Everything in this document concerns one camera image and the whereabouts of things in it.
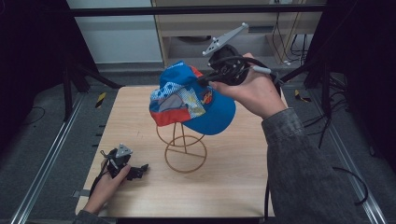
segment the right hand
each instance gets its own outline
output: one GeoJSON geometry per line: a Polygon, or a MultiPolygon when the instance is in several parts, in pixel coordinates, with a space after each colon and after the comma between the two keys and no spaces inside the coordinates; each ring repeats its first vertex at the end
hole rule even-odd
{"type": "MultiPolygon", "coordinates": [[[[244,57],[253,58],[250,53],[245,54],[244,57]]],[[[263,119],[286,109],[268,74],[250,69],[247,78],[238,86],[228,86],[222,82],[209,82],[209,84],[216,91],[235,99],[251,113],[263,119]]]]}

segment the blue cap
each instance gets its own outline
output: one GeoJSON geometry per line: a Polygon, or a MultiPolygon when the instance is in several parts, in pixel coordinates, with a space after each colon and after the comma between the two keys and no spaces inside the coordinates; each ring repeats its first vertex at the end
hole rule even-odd
{"type": "Polygon", "coordinates": [[[217,134],[233,121],[235,102],[210,86],[202,87],[202,74],[183,61],[166,68],[160,88],[150,95],[149,112],[158,126],[181,122],[202,134],[217,134]]]}

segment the white cabinet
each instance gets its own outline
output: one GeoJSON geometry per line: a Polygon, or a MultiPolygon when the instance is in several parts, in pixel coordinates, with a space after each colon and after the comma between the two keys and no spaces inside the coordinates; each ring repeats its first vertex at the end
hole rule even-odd
{"type": "MultiPolygon", "coordinates": [[[[67,3],[70,8],[151,7],[149,0],[67,0],[67,3]]],[[[98,67],[163,64],[153,16],[80,17],[76,21],[98,67]]]]}

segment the gray sleeve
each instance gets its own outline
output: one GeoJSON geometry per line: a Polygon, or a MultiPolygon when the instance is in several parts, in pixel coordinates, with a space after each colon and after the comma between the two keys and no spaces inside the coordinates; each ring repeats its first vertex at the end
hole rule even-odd
{"type": "Polygon", "coordinates": [[[278,223],[361,223],[354,199],[292,108],[262,122],[268,184],[278,223]]]}
{"type": "Polygon", "coordinates": [[[74,219],[73,224],[109,224],[109,223],[104,219],[98,217],[97,215],[81,210],[78,212],[78,215],[74,219]]]}

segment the wooden table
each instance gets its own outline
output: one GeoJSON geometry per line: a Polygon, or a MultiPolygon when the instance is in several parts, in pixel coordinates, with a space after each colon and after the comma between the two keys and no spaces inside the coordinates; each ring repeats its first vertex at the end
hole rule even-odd
{"type": "MultiPolygon", "coordinates": [[[[157,88],[124,87],[118,93],[84,189],[91,188],[100,172],[100,151],[108,153],[120,143],[134,151],[132,166],[148,163],[149,168],[143,178],[125,181],[100,216],[263,217],[267,145],[262,119],[236,103],[229,128],[203,138],[204,165],[192,173],[178,173],[165,162],[166,144],[149,114],[149,95],[157,88]]],[[[172,136],[172,126],[159,129],[163,138],[172,136]]],[[[87,197],[79,198],[76,213],[87,201],[87,197]]],[[[274,215],[271,203],[269,214],[274,215]]]]}

